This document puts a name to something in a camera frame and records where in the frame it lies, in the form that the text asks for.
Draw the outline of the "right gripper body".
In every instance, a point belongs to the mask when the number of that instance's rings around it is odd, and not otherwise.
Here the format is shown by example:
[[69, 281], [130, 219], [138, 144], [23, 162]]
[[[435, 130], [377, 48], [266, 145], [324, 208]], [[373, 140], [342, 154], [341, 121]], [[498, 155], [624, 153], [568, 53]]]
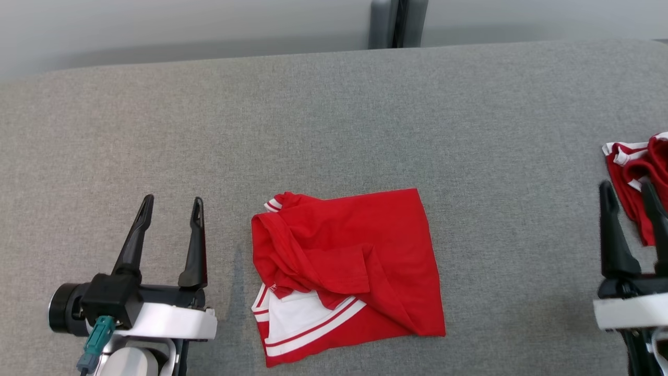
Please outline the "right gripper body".
[[606, 278], [598, 288], [593, 310], [601, 330], [667, 326], [667, 279]]

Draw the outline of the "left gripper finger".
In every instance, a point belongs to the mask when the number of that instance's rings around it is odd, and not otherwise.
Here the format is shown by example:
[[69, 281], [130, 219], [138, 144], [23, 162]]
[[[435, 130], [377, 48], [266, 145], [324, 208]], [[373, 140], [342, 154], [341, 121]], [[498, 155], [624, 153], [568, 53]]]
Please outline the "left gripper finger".
[[141, 277], [140, 265], [146, 231], [152, 221], [154, 196], [146, 195], [131, 224], [124, 245], [117, 257], [112, 274]]
[[194, 199], [190, 228], [186, 264], [179, 275], [177, 285], [181, 289], [200, 290], [208, 285], [204, 203], [200, 197]]

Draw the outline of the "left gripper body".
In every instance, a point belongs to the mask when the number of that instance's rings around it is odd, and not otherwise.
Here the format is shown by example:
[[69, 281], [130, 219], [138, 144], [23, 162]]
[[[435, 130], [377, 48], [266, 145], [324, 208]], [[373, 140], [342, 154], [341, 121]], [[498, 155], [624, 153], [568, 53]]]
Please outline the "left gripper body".
[[215, 338], [218, 321], [215, 310], [207, 306], [205, 291], [174, 286], [140, 287], [144, 300], [135, 324], [129, 330], [117, 329], [120, 336], [206, 341]]

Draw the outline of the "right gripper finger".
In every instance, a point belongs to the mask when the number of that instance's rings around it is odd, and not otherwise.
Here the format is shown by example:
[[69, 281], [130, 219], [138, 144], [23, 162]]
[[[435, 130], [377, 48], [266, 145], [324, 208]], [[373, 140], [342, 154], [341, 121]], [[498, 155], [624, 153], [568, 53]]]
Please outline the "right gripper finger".
[[611, 181], [599, 185], [601, 274], [604, 278], [637, 277], [639, 262], [632, 256], [618, 214], [619, 203]]
[[645, 213], [652, 224], [654, 247], [658, 255], [654, 273], [658, 277], [667, 277], [667, 214], [651, 181], [642, 181], [641, 194]]

